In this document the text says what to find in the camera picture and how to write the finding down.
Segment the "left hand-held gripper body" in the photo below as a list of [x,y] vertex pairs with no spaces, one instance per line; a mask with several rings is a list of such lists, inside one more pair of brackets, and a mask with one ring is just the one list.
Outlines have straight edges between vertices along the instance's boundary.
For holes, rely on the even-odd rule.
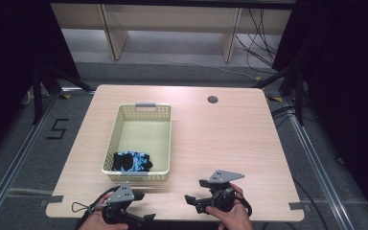
[[127,208],[133,201],[142,200],[144,196],[145,194],[142,192],[134,192],[128,182],[122,184],[105,201],[102,210],[103,220],[107,224],[139,225],[144,219],[130,214]]

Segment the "light wooden shelf unit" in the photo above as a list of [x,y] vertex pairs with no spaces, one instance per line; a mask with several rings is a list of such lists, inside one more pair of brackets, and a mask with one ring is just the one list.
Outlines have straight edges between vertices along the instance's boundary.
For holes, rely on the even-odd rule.
[[238,34],[282,35],[290,10],[53,3],[62,29],[101,30],[111,58],[120,58],[130,31],[213,33],[220,35],[230,62]]

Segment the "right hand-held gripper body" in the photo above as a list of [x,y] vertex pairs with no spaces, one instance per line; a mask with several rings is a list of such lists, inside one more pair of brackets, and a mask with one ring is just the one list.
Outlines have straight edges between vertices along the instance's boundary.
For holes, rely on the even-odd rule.
[[236,197],[231,181],[241,178],[244,178],[243,173],[216,170],[208,179],[201,179],[199,185],[209,189],[213,207],[229,212]]

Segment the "dark curtain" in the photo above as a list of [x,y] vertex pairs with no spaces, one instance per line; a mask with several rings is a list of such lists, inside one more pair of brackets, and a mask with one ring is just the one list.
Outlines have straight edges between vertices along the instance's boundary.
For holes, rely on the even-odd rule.
[[293,61],[368,200],[368,0],[296,0],[274,67]]
[[0,0],[0,139],[43,66],[79,76],[51,1]]

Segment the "metal floor rail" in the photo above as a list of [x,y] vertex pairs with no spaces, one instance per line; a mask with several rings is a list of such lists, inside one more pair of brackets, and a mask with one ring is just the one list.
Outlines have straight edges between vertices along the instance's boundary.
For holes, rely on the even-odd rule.
[[343,204],[340,196],[338,195],[330,177],[328,176],[312,142],[307,134],[303,125],[297,120],[295,111],[292,108],[293,103],[291,99],[284,98],[285,106],[289,106],[289,113],[291,114],[291,123],[296,131],[296,134],[302,144],[304,152],[309,159],[311,168],[317,178],[317,181],[321,187],[321,190],[330,205],[333,212],[335,220],[340,228],[340,230],[356,230],[352,219],[349,217],[347,209]]
[[0,207],[9,192],[9,189],[16,179],[20,169],[24,165],[32,146],[34,145],[38,134],[40,133],[42,127],[44,126],[48,114],[55,104],[58,98],[58,94],[52,94],[48,97],[46,104],[43,106],[43,112],[41,117],[32,125],[31,129],[29,130],[25,140],[23,141],[22,145],[20,146],[19,150],[17,151],[15,157],[11,161],[8,169],[6,170],[3,178],[0,181]]

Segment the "black metal stand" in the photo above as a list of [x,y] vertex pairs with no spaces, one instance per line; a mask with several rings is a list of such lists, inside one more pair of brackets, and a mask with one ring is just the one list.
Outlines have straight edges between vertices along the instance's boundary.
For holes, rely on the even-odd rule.
[[73,76],[48,64],[37,64],[33,73],[33,95],[34,95],[34,125],[43,117],[43,102],[41,85],[48,91],[49,95],[59,94],[62,89],[58,79],[63,79],[76,85],[87,92],[93,92],[95,87],[83,82],[79,76]]
[[279,92],[282,96],[289,96],[292,91],[295,92],[294,109],[296,112],[297,121],[302,126],[304,124],[302,115],[304,76],[302,75],[298,64],[295,61],[268,79],[259,81],[255,85],[255,88],[263,89],[279,79],[284,79],[279,88]]

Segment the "pale yellow plastic basket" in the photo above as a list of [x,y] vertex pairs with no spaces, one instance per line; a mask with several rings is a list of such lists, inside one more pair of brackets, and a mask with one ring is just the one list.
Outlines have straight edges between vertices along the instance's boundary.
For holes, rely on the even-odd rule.
[[[112,181],[166,181],[170,171],[172,107],[167,103],[126,103],[118,112],[110,132],[102,172]],[[112,170],[115,152],[144,152],[153,167],[148,172]]]

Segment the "person's left hand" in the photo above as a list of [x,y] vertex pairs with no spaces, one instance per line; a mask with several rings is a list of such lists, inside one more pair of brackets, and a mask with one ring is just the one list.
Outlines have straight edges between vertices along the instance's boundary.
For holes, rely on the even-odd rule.
[[125,223],[108,224],[104,221],[102,212],[99,210],[90,214],[77,230],[128,230]]

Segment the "person's right hand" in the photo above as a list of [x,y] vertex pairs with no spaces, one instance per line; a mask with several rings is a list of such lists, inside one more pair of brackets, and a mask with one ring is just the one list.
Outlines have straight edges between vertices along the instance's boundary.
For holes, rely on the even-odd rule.
[[222,212],[216,207],[207,206],[207,213],[220,220],[218,230],[253,230],[247,209],[241,203],[242,189],[235,184],[231,184],[231,187],[236,191],[237,197],[233,208],[229,212]]

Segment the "grey tape strip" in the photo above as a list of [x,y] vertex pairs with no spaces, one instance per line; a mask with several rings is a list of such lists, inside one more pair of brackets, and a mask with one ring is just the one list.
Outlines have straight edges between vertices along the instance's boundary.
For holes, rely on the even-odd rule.
[[303,210],[306,212],[311,210],[309,204],[305,204],[304,202],[291,202],[288,206],[290,210]]
[[63,200],[63,195],[52,195],[45,199],[42,199],[39,203],[40,207],[47,207],[50,203],[61,203]]

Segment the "blue patterned black glove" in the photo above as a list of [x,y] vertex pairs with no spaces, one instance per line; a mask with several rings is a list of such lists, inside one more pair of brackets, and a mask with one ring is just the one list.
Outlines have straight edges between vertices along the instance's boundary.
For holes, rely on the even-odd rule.
[[147,153],[125,151],[121,153],[121,156],[123,172],[148,172],[153,167]]

